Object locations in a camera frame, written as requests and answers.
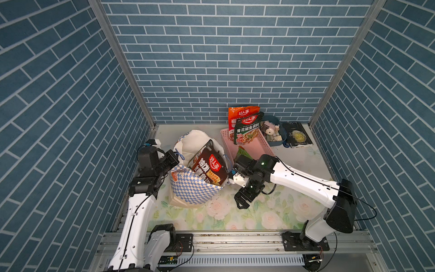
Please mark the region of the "pink perforated plastic basket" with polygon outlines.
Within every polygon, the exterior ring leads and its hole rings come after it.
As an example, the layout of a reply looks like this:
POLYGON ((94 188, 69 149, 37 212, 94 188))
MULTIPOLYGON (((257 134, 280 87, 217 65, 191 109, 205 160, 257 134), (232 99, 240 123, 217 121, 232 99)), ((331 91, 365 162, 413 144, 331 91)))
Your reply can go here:
MULTIPOLYGON (((228 129, 222 129, 220 133, 223 139, 225 154, 233 162, 235 157, 237 156, 239 145, 235 145, 233 142, 229 140, 228 129)), ((275 154, 273 153, 271 147, 269 146, 269 144, 267 143, 263 135, 259 135, 251 143, 247 145, 242 145, 241 147, 255 160, 258 160, 263 154, 267 154, 272 157, 275 156, 275 154)))

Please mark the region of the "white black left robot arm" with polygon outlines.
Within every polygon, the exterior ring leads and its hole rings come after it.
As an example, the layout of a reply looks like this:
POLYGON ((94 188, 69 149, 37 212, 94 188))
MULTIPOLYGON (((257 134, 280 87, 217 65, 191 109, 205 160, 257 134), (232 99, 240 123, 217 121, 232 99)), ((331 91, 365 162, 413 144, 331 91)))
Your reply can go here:
POLYGON ((146 237, 165 176, 179 164, 178 156, 160 145, 152 139, 137 150, 138 173, 129 185, 126 221, 108 272, 156 272, 164 251, 175 245, 172 223, 157 225, 146 237))

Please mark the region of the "black red condiment packet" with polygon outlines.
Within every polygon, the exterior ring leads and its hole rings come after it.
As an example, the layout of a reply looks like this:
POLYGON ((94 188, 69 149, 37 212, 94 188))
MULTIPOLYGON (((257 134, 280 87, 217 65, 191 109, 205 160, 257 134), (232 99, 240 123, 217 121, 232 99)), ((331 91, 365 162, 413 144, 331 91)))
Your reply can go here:
POLYGON ((222 186, 228 177, 226 162, 209 140, 190 160, 188 167, 206 183, 222 186))

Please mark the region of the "aluminium corner post left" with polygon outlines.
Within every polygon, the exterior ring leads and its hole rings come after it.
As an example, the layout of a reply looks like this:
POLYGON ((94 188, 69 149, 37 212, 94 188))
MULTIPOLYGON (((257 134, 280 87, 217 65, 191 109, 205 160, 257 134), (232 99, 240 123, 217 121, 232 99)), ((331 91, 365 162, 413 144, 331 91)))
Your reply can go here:
POLYGON ((104 10, 103 4, 101 1, 98 0, 89 0, 89 5, 92 9, 92 11, 95 14, 95 17, 103 30, 103 33, 121 67, 121 70, 127 79, 127 82, 129 83, 129 86, 132 89, 133 95, 135 96, 143 114, 145 115, 145 118, 147 122, 150 125, 151 130, 156 130, 156 123, 153 120, 153 117, 151 115, 151 112, 149 111, 145 99, 140 91, 140 88, 137 84, 136 79, 134 78, 133 72, 129 66, 128 60, 126 59, 123 50, 121 48, 121 45, 116 37, 116 34, 114 33, 113 27, 108 19, 108 16, 104 10))

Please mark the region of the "dark teal storage bin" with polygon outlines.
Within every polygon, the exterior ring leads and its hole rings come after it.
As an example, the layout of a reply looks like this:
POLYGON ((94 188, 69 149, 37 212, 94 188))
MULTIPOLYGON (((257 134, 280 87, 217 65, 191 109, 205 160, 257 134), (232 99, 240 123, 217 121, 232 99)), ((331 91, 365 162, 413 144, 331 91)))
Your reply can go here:
POLYGON ((260 131, 271 147, 280 146, 287 140, 287 134, 281 122, 274 116, 264 115, 260 122, 260 131))

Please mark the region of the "aluminium corner post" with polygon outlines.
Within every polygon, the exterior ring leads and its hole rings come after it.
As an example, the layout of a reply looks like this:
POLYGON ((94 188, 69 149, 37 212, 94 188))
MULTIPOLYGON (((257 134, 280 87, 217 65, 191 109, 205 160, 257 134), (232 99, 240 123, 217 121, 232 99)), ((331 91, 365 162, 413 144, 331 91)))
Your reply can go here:
POLYGON ((376 18, 378 17, 380 11, 382 10, 383 6, 385 5, 386 0, 374 0, 370 6, 370 8, 367 11, 366 16, 364 17, 364 20, 362 21, 361 26, 355 33, 355 36, 347 49, 343 60, 339 64, 336 73, 331 79, 331 82, 326 89, 323 98, 319 101, 319 105, 314 111, 312 117, 309 121, 309 127, 310 129, 313 129, 315 124, 317 123, 322 111, 325 109, 328 101, 332 97, 335 89, 337 88, 338 84, 342 80, 346 70, 348 69, 350 63, 352 62, 354 56, 358 52, 358 49, 360 48, 362 42, 364 41, 364 38, 367 36, 370 28, 374 24, 376 18))
POLYGON ((134 78, 133 72, 129 66, 128 60, 126 59, 123 50, 121 48, 121 45, 116 37, 116 34, 114 33, 113 27, 108 19, 108 16, 104 10, 103 4, 101 1, 98 0, 89 0, 89 5, 92 9, 92 11, 95 14, 95 17, 103 30, 103 33, 121 67, 121 70, 127 79, 127 82, 129 83, 129 86, 132 89, 133 95, 135 96, 143 114, 145 115, 145 118, 147 122, 150 125, 151 130, 156 130, 156 123, 153 120, 153 117, 151 115, 151 112, 149 111, 145 99, 140 91, 140 88, 137 84, 136 79, 134 78))

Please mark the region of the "small green condiment packet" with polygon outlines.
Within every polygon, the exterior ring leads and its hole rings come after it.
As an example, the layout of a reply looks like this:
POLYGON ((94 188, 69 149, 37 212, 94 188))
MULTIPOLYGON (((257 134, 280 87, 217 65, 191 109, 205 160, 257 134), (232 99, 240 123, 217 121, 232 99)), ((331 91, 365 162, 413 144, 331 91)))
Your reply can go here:
POLYGON ((234 161, 235 162, 250 162, 251 160, 253 160, 253 158, 249 155, 249 153, 242 146, 239 146, 234 161))

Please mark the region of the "dark green fish condiment packet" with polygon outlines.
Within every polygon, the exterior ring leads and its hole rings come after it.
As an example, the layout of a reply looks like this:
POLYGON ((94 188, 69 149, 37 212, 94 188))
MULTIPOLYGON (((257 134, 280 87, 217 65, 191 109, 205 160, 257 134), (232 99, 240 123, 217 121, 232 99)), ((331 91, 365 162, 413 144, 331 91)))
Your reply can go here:
POLYGON ((248 117, 238 119, 234 128, 234 144, 247 145, 258 137, 263 112, 254 113, 248 117))

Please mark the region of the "aluminium corner post right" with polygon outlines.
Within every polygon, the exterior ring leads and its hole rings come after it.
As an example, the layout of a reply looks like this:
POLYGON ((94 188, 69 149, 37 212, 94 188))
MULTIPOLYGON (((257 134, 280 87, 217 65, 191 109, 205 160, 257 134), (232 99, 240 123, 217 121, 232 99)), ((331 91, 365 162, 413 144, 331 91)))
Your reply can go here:
POLYGON ((364 41, 364 38, 367 36, 370 28, 374 24, 376 18, 378 17, 380 11, 382 10, 383 6, 385 5, 386 0, 374 0, 370 6, 370 8, 367 11, 366 16, 364 17, 364 20, 362 21, 361 26, 355 33, 355 36, 347 49, 343 60, 339 64, 336 73, 331 79, 331 82, 326 89, 323 98, 319 101, 319 105, 314 111, 312 117, 309 121, 309 127, 310 129, 313 129, 315 124, 317 123, 322 111, 325 109, 328 101, 332 97, 335 89, 337 88, 338 84, 342 80, 346 70, 348 69, 350 63, 352 62, 354 56, 358 52, 358 49, 360 48, 362 42, 364 41))

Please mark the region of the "black book with yellow picture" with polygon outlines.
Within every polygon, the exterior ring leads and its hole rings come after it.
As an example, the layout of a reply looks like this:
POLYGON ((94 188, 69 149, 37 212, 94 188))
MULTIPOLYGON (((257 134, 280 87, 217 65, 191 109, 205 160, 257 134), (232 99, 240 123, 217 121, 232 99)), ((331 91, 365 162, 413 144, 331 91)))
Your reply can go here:
POLYGON ((286 148, 312 146, 313 142, 300 122, 282 123, 287 139, 283 142, 286 148))

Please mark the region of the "blue checkered paper bag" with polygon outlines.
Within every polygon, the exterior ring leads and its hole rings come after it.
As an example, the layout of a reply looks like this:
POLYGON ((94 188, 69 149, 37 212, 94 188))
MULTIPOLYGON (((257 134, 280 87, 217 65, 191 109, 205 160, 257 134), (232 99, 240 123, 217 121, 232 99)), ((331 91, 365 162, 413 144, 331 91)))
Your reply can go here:
POLYGON ((211 139, 215 150, 219 152, 225 161, 224 148, 215 139, 200 130, 188 132, 174 145, 174 153, 180 158, 179 164, 170 173, 169 200, 171 205, 197 209, 223 189, 227 179, 221 187, 208 184, 188 167, 194 155, 211 139))

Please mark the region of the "pink paper roll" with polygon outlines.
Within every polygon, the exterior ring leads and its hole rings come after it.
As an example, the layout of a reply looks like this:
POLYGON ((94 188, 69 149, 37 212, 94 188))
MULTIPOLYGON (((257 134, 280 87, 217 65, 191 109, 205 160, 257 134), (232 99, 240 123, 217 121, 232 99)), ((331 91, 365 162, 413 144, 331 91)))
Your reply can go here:
POLYGON ((275 127, 273 127, 273 128, 272 127, 266 128, 265 133, 267 135, 270 135, 270 136, 274 135, 275 134, 275 127))

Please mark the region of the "orange condiment packet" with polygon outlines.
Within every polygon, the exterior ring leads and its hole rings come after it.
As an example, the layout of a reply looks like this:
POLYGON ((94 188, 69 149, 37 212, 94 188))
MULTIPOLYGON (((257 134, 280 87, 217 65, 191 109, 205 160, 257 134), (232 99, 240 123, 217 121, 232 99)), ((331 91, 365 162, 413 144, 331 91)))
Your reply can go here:
POLYGON ((252 114, 258 113, 259 111, 260 107, 258 106, 230 107, 228 109, 229 140, 234 140, 234 128, 236 126, 237 120, 246 118, 252 114))

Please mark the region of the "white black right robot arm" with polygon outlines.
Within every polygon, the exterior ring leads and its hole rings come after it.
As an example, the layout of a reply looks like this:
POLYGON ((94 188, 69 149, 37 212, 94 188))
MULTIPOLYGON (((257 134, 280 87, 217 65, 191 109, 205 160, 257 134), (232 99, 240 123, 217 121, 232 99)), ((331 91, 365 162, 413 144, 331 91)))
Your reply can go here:
POLYGON ((267 154, 257 160, 238 156, 228 178, 230 183, 241 187, 234 196, 239 209, 249 208, 267 182, 298 191, 322 204, 323 211, 304 223, 296 239, 301 243, 320 243, 335 231, 353 233, 357 198, 352 182, 348 180, 327 181, 292 168, 278 157, 267 154))

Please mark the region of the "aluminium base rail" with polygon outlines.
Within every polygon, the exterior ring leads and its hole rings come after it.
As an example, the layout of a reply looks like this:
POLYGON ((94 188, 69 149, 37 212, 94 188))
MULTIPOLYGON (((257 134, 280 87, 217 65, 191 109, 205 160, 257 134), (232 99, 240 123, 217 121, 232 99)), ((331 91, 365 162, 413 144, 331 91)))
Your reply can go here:
POLYGON ((379 253, 368 231, 330 234, 303 248, 298 231, 180 231, 177 249, 163 253, 160 268, 194 266, 304 266, 309 257, 339 254, 367 257, 377 266, 379 253))

